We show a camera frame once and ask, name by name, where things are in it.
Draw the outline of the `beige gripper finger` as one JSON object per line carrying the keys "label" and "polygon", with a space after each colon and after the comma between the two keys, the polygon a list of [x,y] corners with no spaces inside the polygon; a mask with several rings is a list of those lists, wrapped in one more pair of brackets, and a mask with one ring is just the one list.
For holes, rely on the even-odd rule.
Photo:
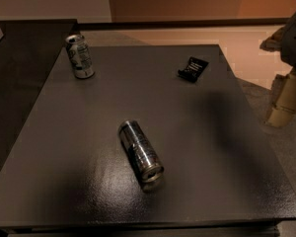
{"label": "beige gripper finger", "polygon": [[269,52],[280,51],[283,33],[284,33],[284,28],[278,29],[270,37],[265,39],[260,44],[259,48]]}
{"label": "beige gripper finger", "polygon": [[283,127],[296,115],[296,68],[287,75],[277,74],[270,92],[270,105],[265,122],[274,127]]}

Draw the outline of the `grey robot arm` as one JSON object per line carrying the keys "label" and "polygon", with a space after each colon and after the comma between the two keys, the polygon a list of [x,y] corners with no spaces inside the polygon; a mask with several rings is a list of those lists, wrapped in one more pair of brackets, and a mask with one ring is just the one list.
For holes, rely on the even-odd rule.
{"label": "grey robot arm", "polygon": [[287,75],[275,76],[265,120],[274,127],[283,127],[296,115],[296,12],[284,27],[265,39],[259,48],[269,52],[278,51],[281,61],[292,67]]}

